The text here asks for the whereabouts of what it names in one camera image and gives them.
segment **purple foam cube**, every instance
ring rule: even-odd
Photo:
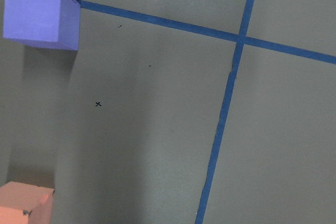
[[[76,0],[5,0],[3,37],[32,47],[78,50]]]

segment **gray floor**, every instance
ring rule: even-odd
[[[245,5],[86,1],[231,33]],[[248,36],[336,55],[334,8],[256,0]],[[55,187],[55,224],[194,223],[234,47],[85,9],[78,52],[0,38],[0,183]],[[334,72],[244,46],[204,223],[333,222]]]

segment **foam cube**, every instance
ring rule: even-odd
[[[3,37],[40,48],[78,50],[76,0],[5,0]]]
[[[0,224],[49,224],[54,190],[17,182],[0,187]]]

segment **blue painter's tape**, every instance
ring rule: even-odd
[[[327,63],[336,64],[336,57],[332,55],[322,54],[320,52],[309,51],[296,47],[286,46],[274,42],[269,42],[261,39],[246,37],[244,43],[250,46],[261,47],[273,51],[284,52],[290,55],[305,57],[308,59],[319,60]]]
[[[229,74],[227,84],[226,84],[221,113],[219,115],[219,122],[217,125],[215,139],[214,139],[214,143],[213,143],[212,150],[211,150],[205,184],[202,190],[201,199],[199,200],[200,204],[198,206],[195,224],[202,224],[204,220],[205,210],[206,210],[206,206],[207,206],[209,195],[210,195],[210,189],[211,189],[212,181],[213,181],[214,174],[215,174],[217,159],[219,155],[219,149],[222,143],[225,123],[226,123],[226,119],[227,119],[227,115],[228,115],[228,111],[229,111],[229,107],[231,103],[231,98],[233,94],[233,88],[234,88],[235,80],[237,77],[240,59],[243,53],[244,39],[247,33],[248,24],[251,18],[253,3],[254,3],[254,0],[246,0],[242,21],[240,23],[239,41],[236,44],[235,52],[233,55],[232,70],[231,70],[231,73]]]
[[[250,23],[254,0],[246,0],[243,18],[240,23],[239,35],[246,36],[248,25]]]
[[[225,31],[219,31],[216,29],[206,28],[202,26],[196,26],[188,23],[178,22],[170,19],[160,18],[144,13],[137,13],[130,10],[115,8],[107,5],[99,5],[96,3],[91,3],[88,1],[77,0],[80,6],[84,9],[93,10],[100,13],[111,14],[119,17],[134,19],[150,24],[155,24],[159,26],[174,28],[183,31],[189,31],[191,33],[201,34],[205,36],[210,36],[219,39],[225,39],[230,41],[238,41],[238,35],[227,33]]]
[[[219,149],[222,143],[225,123],[226,123],[226,119],[227,119],[227,115],[228,115],[228,111],[229,111],[229,107],[231,103],[233,88],[234,88],[235,80],[237,77],[237,71],[238,71],[240,58],[242,56],[243,47],[244,47],[244,44],[242,42],[238,42],[236,44],[236,48],[235,48],[235,52],[233,56],[233,64],[232,64],[233,68],[232,68],[231,73],[228,76],[227,83],[226,83],[221,113],[219,115],[219,122],[217,125],[216,135],[215,135],[214,143],[213,143],[212,150],[211,150],[210,160],[208,164],[208,171],[207,171],[205,184],[204,184],[202,194],[201,194],[201,199],[199,201],[200,205],[198,207],[195,224],[202,224],[204,220],[206,205],[209,199],[210,189],[211,189],[212,181],[213,181],[214,174],[215,174],[215,168],[216,168],[217,159],[219,155]]]

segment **orange foam cube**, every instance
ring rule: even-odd
[[[0,187],[0,224],[50,224],[54,189],[18,182]]]

